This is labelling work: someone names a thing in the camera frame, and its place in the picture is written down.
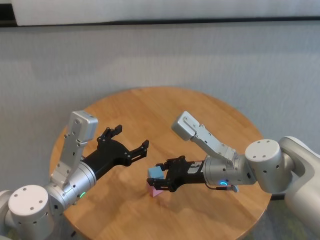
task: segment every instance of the wooden tabletop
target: wooden tabletop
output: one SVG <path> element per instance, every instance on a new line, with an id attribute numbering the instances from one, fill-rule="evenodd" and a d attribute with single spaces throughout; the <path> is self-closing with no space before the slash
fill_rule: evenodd
<path id="1" fill-rule="evenodd" d="M 259 185 L 239 192 L 214 191 L 204 184 L 183 185 L 152 198 L 146 190 L 148 168 L 185 155 L 202 161 L 206 154 L 183 141 L 171 125 L 183 111 L 191 113 L 221 142 L 244 153 L 262 135 L 239 111 L 206 94 L 176 87 L 137 88 L 108 96 L 85 109 L 98 119 L 95 138 L 121 124 L 114 137 L 132 150 L 148 139 L 147 157 L 130 167 L 116 166 L 98 180 L 76 206 L 64 212 L 90 240 L 234 240 L 243 237 L 265 211 L 271 195 Z M 56 141 L 50 172 L 58 163 L 65 130 Z M 97 147 L 92 140 L 87 156 Z"/>

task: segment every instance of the toy block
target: toy block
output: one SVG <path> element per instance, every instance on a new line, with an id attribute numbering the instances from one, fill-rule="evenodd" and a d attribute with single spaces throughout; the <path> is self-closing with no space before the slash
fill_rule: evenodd
<path id="1" fill-rule="evenodd" d="M 148 178 L 152 179 L 165 179 L 164 172 L 160 166 L 151 167 L 148 169 Z"/>
<path id="2" fill-rule="evenodd" d="M 146 184 L 146 188 L 149 195 L 153 198 L 163 192 L 163 190 L 156 190 L 154 186 L 150 186 L 148 183 Z"/>

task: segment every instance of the blue cube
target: blue cube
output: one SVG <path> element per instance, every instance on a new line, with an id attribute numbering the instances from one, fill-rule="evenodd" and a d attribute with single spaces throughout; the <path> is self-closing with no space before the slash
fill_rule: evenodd
<path id="1" fill-rule="evenodd" d="M 161 170 L 161 167 L 156 166 L 148 169 L 148 178 L 165 179 L 165 175 L 164 172 Z"/>

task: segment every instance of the green led light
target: green led light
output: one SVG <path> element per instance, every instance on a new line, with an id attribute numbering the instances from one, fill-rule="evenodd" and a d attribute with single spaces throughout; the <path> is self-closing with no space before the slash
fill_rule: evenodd
<path id="1" fill-rule="evenodd" d="M 85 194 L 86 192 L 81 193 L 80 198 L 82 198 Z"/>

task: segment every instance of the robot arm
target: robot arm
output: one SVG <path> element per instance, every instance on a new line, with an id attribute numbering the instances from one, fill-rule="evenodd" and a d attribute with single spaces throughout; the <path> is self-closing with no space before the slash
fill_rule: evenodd
<path id="1" fill-rule="evenodd" d="M 165 179 L 148 178 L 155 189 L 174 192 L 183 184 L 205 183 L 214 190 L 238 191 L 237 185 L 258 182 L 267 193 L 286 191 L 289 209 L 320 237 L 320 156 L 294 137 L 279 142 L 261 139 L 251 143 L 245 154 L 219 142 L 188 112 L 180 115 L 172 129 L 185 141 L 199 145 L 203 161 L 186 161 L 184 156 L 157 164 L 168 170 Z M 292 172 L 299 179 L 293 182 Z"/>
<path id="2" fill-rule="evenodd" d="M 46 186 L 27 185 L 14 192 L 0 192 L 0 236 L 16 229 L 22 240 L 44 240 L 55 221 L 75 205 L 114 166 L 130 166 L 147 156 L 149 141 L 134 150 L 112 139 L 122 126 L 107 128 L 97 138 L 97 149 L 83 157 L 98 120 L 85 111 L 71 113 L 59 163 Z"/>

